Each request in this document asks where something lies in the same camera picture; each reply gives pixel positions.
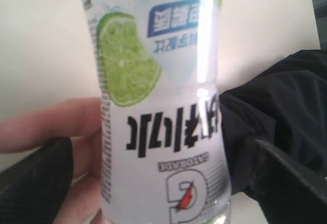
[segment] gatorade logo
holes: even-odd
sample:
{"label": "gatorade logo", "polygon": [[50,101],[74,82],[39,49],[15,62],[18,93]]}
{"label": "gatorade logo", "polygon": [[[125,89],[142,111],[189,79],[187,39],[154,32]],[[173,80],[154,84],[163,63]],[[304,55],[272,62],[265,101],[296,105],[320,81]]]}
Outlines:
{"label": "gatorade logo", "polygon": [[166,180],[170,224],[188,223],[197,218],[206,202],[207,184],[200,171],[178,171]]}

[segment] gatorade bottle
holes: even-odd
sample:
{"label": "gatorade bottle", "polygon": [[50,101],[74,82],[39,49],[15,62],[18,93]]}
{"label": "gatorade bottle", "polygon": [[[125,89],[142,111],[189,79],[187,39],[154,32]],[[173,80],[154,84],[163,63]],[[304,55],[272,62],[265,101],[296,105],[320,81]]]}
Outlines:
{"label": "gatorade bottle", "polygon": [[102,91],[105,223],[229,223],[221,0],[82,0]]}

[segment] bottle label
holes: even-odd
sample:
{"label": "bottle label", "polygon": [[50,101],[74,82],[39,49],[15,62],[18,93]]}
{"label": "bottle label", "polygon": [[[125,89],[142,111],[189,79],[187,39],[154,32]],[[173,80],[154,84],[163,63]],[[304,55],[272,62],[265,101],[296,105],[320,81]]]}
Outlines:
{"label": "bottle label", "polygon": [[102,210],[205,223],[229,201],[216,89],[221,0],[82,0],[102,90]]}

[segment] hand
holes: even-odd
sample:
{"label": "hand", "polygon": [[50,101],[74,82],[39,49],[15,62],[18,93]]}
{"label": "hand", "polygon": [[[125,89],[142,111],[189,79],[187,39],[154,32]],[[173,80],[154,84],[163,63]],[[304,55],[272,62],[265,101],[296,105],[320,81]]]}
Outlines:
{"label": "hand", "polygon": [[[21,152],[55,137],[71,137],[74,178],[55,224],[80,224],[100,208],[101,110],[99,98],[75,99],[0,122],[0,152]],[[99,211],[91,224],[101,222]]]}

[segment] black sleeve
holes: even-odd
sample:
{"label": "black sleeve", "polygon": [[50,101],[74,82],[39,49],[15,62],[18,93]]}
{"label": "black sleeve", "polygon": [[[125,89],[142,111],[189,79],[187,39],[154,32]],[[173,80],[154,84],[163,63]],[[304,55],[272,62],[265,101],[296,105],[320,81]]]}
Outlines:
{"label": "black sleeve", "polygon": [[327,176],[327,51],[300,51],[243,86],[220,95],[233,193],[249,184],[253,148],[264,136],[317,174]]}

